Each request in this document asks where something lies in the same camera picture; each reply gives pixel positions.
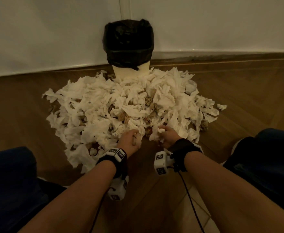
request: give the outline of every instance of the blue jeans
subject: blue jeans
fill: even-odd
[[[0,232],[18,232],[66,188],[40,180],[26,147],[0,152]]]
[[[269,128],[245,138],[223,166],[284,209],[284,131]]]

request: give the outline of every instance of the person's left arm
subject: person's left arm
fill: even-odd
[[[139,147],[132,145],[137,130],[125,132],[117,148],[129,158]],[[89,232],[93,217],[116,173],[112,161],[104,160],[57,196],[19,232]]]

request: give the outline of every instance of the white tissue paper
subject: white tissue paper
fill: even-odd
[[[106,80],[105,71],[96,77],[70,80],[57,92],[43,94],[60,107],[48,117],[52,128],[65,144],[65,154],[73,167],[82,164],[82,173],[91,170],[105,150],[113,148],[122,133],[137,129],[141,139],[152,127],[150,140],[159,140],[164,123],[183,138],[199,141],[200,125],[213,122],[219,111],[214,101],[198,95],[197,83],[187,71],[151,69],[136,78]],[[217,104],[220,110],[226,105]],[[97,142],[99,147],[92,148]]]

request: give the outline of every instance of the wire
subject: wire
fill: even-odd
[[[94,217],[94,220],[93,220],[93,223],[92,223],[92,227],[91,227],[91,229],[90,229],[89,233],[91,233],[91,232],[92,232],[92,230],[93,230],[93,228],[94,228],[94,225],[96,224],[97,217],[98,217],[98,215],[99,215],[100,208],[101,208],[102,203],[103,203],[103,200],[104,200],[104,196],[105,196],[105,195],[103,195],[103,197],[102,197],[102,199],[101,199],[101,201],[100,201],[100,204],[99,204],[99,207],[98,207],[98,210],[97,210],[96,216]]]
[[[202,227],[202,225],[201,225],[201,223],[200,223],[200,221],[199,221],[198,215],[197,215],[196,210],[195,210],[195,208],[194,208],[194,205],[193,205],[193,202],[192,202],[192,198],[191,198],[191,195],[190,195],[190,193],[189,193],[189,191],[188,191],[188,188],[187,188],[187,186],[186,186],[186,184],[185,184],[185,181],[184,181],[184,179],[183,179],[183,177],[182,177],[182,175],[181,175],[181,173],[180,173],[179,171],[178,171],[178,174],[180,175],[180,177],[181,177],[181,179],[182,179],[182,181],[183,181],[183,184],[184,184],[184,186],[185,186],[185,189],[186,189],[188,198],[190,199],[190,202],[191,202],[192,208],[193,208],[193,210],[194,210],[194,213],[195,213],[197,222],[198,222],[198,224],[199,224],[199,226],[200,226],[200,229],[201,229],[202,233],[205,233],[204,230],[203,230],[203,227]]]

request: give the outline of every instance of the wristband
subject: wristband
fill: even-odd
[[[182,172],[187,172],[184,165],[184,158],[188,152],[199,151],[203,153],[200,145],[184,138],[177,140],[168,150],[172,153],[172,158],[175,160],[175,163],[173,164],[175,172],[180,170]]]
[[[116,173],[113,179],[117,177],[121,177],[122,180],[125,180],[126,176],[128,175],[128,167],[127,167],[127,154],[121,148],[112,148],[109,149],[101,158],[99,158],[98,163],[102,162],[103,160],[109,160],[113,162],[116,167]]]

